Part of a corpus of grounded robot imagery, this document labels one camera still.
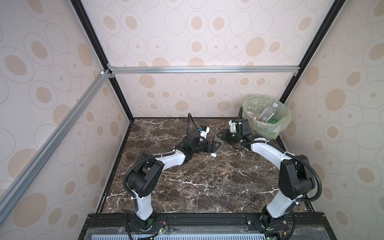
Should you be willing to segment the brown tea bottle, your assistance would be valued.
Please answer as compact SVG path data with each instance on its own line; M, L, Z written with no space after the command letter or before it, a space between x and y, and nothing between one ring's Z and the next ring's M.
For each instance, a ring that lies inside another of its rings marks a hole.
M259 117L259 114L258 113L253 113L253 112L247 112L247 114L249 115L249 117L255 121L258 120L258 117Z

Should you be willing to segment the green sprite bottle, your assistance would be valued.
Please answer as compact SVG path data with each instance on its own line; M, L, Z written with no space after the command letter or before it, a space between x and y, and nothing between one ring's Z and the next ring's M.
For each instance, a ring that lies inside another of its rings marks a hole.
M270 123L270 124L276 124L278 121L279 121L279 120L277 120L277 119L273 119L273 118L271 118L271 119L268 120L268 123Z

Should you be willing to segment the large clear square bottle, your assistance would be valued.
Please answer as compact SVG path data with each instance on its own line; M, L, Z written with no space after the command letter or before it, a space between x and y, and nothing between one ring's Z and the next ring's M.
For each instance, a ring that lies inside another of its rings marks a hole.
M273 103L270 106L267 106L262 113L258 117L258 121L267 122L271 119L277 112L279 105L277 103Z

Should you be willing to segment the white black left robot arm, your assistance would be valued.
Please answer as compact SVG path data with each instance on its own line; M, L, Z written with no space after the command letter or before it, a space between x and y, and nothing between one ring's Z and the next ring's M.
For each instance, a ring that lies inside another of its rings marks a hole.
M206 139L208 128L186 134L170 152L142 154L123 180L124 189L131 194L135 204L136 218L147 221L153 218L151 194L164 170L188 163L201 152L215 155L222 143Z

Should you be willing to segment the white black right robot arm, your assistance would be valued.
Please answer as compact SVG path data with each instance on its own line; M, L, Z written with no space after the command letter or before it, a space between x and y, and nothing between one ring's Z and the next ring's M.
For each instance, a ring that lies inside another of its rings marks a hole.
M322 193L320 177L304 155L291 154L265 138L252 134L248 120L229 121L230 128L217 134L222 141L248 149L264 157L279 169L279 191L263 208L261 221L265 228L289 213L303 201L317 200Z

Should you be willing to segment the mesh bin with green liner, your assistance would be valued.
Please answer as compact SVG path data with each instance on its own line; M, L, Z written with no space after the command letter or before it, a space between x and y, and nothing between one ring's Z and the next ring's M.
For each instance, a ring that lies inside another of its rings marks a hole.
M292 114L278 100L253 95L243 103L243 117L258 135L267 140L275 140L288 127Z

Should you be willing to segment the horizontal aluminium back rail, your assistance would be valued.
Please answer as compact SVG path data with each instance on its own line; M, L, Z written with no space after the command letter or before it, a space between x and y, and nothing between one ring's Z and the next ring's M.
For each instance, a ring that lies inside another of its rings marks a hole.
M297 73L299 66L112 67L113 74Z

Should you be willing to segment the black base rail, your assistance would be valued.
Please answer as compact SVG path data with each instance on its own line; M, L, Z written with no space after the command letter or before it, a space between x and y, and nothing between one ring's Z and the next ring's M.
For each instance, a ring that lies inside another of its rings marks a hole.
M261 214L91 214L80 240L335 240L323 213L290 213L269 228Z

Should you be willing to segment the black left corner post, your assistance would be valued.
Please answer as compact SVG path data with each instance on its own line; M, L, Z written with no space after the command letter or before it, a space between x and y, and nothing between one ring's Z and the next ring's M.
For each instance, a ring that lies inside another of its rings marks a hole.
M103 47L99 41L99 38L97 37L97 34L93 28L93 25L86 13L86 10L85 10L85 7L84 5L82 4L81 1L78 1L78 0L71 0L70 1L72 6L74 7L75 9L75 12L76 12L76 15L78 16L86 34L87 34L87 37L98 57L98 60L100 61L102 67L104 70L112 70L112 68L110 67L109 65L109 61L105 55L105 52L103 50ZM125 111L129 121L133 121L135 118L127 104L127 101L123 95L123 92L122 92L122 89L120 87L120 85L118 84L118 81L116 79L116 77L114 76L114 74L112 74L111 77L109 77L109 80L110 80L110 83L118 97L118 100L120 102L120 104L122 105L123 107L123 110Z

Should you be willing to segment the black corner post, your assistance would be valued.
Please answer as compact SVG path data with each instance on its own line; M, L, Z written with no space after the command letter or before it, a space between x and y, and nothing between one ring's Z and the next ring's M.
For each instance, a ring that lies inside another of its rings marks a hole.
M330 10L326 14L324 20L321 22L321 25L320 25L314 39L312 40L311 44L309 45L309 48L307 49L306 53L304 54L302 61L299 64L300 68L299 68L298 72L293 75L293 77L289 81L288 86L286 87L285 91L283 92L283 94L280 98L281 103L283 103L283 104L286 103L288 97L290 96L290 94L294 90L296 84L298 83L301 75L304 73L306 67L310 63L313 56L315 55L320 44L324 40L326 34L330 30L332 24L334 23L339 12L341 11L342 7L344 6L344 4L346 2L347 2L346 0L336 0L331 5Z
M74 7L75 9L75 12L76 12L76 15L78 16L86 34L87 34L87 37L98 57L98 60L100 61L102 67L104 70L112 70L112 68L110 67L109 65L109 61L105 55L105 52L103 50L103 47L99 41L99 38L97 37L97 34L93 28L93 25L86 13L86 10L85 10L85 7L84 5L82 4L81 1L78 1L78 0L71 0L70 1L72 6ZM110 83L118 97L118 100L120 102L120 104L122 105L123 107L123 110L125 111L129 121L133 121L135 118L127 104L127 101L123 95L123 92L122 92L122 89L120 87L120 85L118 84L118 81L116 79L116 77L114 76L114 74L112 74L111 77L109 77L109 80L110 80Z

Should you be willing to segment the black right corner post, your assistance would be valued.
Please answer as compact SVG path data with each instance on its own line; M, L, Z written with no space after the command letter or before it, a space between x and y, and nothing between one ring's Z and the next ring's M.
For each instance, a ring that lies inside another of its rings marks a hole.
M296 84L298 83L301 75L304 73L306 67L310 63L313 56L315 55L320 44L324 40L326 34L330 30L332 24L334 23L339 12L341 11L342 7L344 6L344 4L346 2L347 2L346 0L336 0L331 5L330 10L326 14L324 20L321 22L321 25L320 25L314 39L312 40L311 44L309 45L309 48L307 49L306 53L304 54L302 61L299 64L300 68L299 68L298 72L293 75L293 77L289 81L288 86L286 87L285 91L283 92L283 94L280 98L281 103L283 103L283 104L286 103L288 97L290 96L290 94L294 90Z

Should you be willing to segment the diagonal aluminium left rail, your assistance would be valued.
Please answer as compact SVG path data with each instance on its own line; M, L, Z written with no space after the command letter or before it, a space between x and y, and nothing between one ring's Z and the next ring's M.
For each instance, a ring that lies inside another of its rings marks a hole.
M85 108L94 98L97 91L101 88L111 75L111 70L104 70L102 74L95 79L83 96L77 101L69 113L62 120L55 131L50 135L47 141L37 151L31 161L21 171L18 177L13 181L10 188L1 198L1 225L4 224L10 213L16 207L22 196L28 190L32 182L36 179L42 168L46 165L55 150L58 148L64 137L74 126Z

